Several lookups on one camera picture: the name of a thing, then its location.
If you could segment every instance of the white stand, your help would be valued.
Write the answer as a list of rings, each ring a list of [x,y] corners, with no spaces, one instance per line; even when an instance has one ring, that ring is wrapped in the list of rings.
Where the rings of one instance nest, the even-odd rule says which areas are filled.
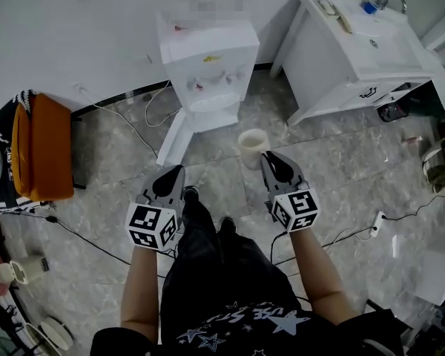
[[[259,40],[249,21],[178,29],[156,15],[162,61],[181,102],[156,161],[177,165],[194,133],[237,123]]]

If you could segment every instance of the plug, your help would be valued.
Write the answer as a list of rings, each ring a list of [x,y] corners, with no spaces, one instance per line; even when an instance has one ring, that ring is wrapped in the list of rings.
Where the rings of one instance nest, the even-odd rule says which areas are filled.
[[[52,217],[51,215],[49,217],[45,218],[47,222],[50,223],[57,223],[58,222],[58,218],[57,217]]]
[[[369,231],[371,237],[376,237],[379,233],[379,230],[382,228],[386,215],[382,211],[379,211],[376,215],[374,222],[372,223],[372,228]]]

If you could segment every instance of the white device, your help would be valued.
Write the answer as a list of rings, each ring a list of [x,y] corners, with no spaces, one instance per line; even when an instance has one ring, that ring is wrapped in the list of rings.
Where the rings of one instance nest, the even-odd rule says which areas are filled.
[[[320,203],[313,188],[277,195],[272,215],[287,232],[298,231],[314,225],[320,213]]]
[[[162,62],[182,109],[160,149],[159,165],[180,164],[194,133],[237,123],[259,39],[249,20],[178,28],[156,13]]]
[[[167,251],[170,241],[178,229],[177,212],[171,208],[131,203],[125,229],[132,243],[136,246]]]

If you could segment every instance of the leg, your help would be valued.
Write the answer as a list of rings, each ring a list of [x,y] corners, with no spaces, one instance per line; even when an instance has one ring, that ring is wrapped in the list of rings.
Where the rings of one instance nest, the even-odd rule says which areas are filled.
[[[195,228],[206,232],[207,236],[214,237],[216,228],[214,227],[211,214],[208,209],[200,202],[197,190],[187,188],[184,191],[185,207],[183,208],[182,218],[185,225],[185,233],[179,241],[178,247],[181,250],[188,238],[193,234]]]
[[[209,211],[197,196],[184,194],[185,233],[179,253],[165,279],[160,317],[162,340],[174,339],[218,314],[225,295],[225,274],[219,239]],[[181,317],[190,327],[182,328]]]
[[[225,304],[266,301],[300,308],[287,276],[270,263],[255,241],[237,234],[233,223],[224,219],[218,233],[226,274],[231,276]]]

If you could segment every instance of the paper cup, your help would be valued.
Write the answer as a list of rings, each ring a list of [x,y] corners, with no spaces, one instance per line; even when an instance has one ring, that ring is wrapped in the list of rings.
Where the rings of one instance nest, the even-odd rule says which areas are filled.
[[[259,128],[241,133],[237,139],[237,146],[243,164],[251,170],[260,169],[260,155],[270,149],[267,133]]]

